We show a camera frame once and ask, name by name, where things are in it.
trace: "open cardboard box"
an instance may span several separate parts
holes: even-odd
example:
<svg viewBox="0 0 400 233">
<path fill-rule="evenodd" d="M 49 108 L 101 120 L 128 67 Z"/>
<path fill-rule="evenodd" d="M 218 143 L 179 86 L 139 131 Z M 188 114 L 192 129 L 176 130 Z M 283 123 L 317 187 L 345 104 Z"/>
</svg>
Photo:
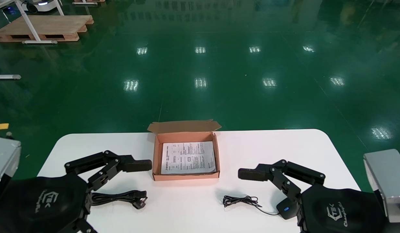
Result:
<svg viewBox="0 0 400 233">
<path fill-rule="evenodd" d="M 213 131 L 222 128 L 217 121 L 169 121 L 153 122 L 148 131 L 156 133 L 154 142 L 154 158 L 152 175 L 155 181 L 162 180 L 193 180 L 219 178 L 219 147 L 216 134 Z M 161 174 L 163 143 L 202 142 L 212 141 L 215 152 L 216 171 L 196 174 Z"/>
</svg>

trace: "box lid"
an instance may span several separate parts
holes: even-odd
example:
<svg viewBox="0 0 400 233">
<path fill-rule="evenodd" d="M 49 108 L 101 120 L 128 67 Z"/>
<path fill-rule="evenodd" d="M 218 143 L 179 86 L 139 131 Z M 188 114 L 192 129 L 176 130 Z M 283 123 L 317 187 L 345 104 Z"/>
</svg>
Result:
<svg viewBox="0 0 400 233">
<path fill-rule="evenodd" d="M 222 126 L 213 119 L 206 121 L 167 121 L 153 122 L 148 126 L 148 131 L 156 134 L 175 132 L 206 132 L 215 131 Z"/>
</svg>

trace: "cable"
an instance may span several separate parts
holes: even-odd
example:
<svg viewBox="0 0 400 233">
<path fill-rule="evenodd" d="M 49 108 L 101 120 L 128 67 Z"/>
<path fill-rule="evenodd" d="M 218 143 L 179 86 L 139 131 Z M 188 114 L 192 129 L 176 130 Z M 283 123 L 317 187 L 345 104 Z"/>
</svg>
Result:
<svg viewBox="0 0 400 233">
<path fill-rule="evenodd" d="M 141 209 L 145 206 L 147 200 L 147 192 L 132 190 L 121 194 L 103 194 L 92 193 L 92 205 L 103 205 L 109 202 L 122 201 L 131 203 L 136 209 Z"/>
<path fill-rule="evenodd" d="M 268 214 L 268 215 L 272 215 L 272 216 L 276 216 L 277 214 L 271 214 L 265 211 L 262 211 L 260 208 L 262 208 L 261 205 L 258 204 L 258 198 L 256 196 L 246 196 L 246 197 L 232 197 L 232 196 L 224 196 L 223 197 L 223 205 L 226 207 L 228 207 L 229 205 L 233 205 L 239 202 L 243 202 L 245 204 L 248 205 L 253 205 L 254 207 L 256 207 L 259 211 Z"/>
</svg>

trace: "black mouse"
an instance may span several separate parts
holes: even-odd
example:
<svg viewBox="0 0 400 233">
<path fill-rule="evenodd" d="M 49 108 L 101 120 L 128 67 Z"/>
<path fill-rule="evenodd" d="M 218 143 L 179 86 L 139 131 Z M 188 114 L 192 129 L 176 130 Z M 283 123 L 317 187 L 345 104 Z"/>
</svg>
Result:
<svg viewBox="0 0 400 233">
<path fill-rule="evenodd" d="M 283 219 L 290 219 L 298 214 L 298 202 L 294 202 L 289 198 L 281 201 L 276 208 Z"/>
</svg>

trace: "floor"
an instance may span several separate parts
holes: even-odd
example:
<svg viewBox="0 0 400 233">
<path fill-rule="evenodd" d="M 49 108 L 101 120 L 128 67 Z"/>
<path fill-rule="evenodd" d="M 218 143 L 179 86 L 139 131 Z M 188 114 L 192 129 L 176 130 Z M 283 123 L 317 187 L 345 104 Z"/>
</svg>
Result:
<svg viewBox="0 0 400 233">
<path fill-rule="evenodd" d="M 0 73 L 22 76 L 0 81 L 0 122 L 23 145 L 18 179 L 66 134 L 153 121 L 316 128 L 362 190 L 363 154 L 400 152 L 400 0 L 70 1 L 67 15 L 95 21 L 80 41 L 0 44 Z"/>
</svg>

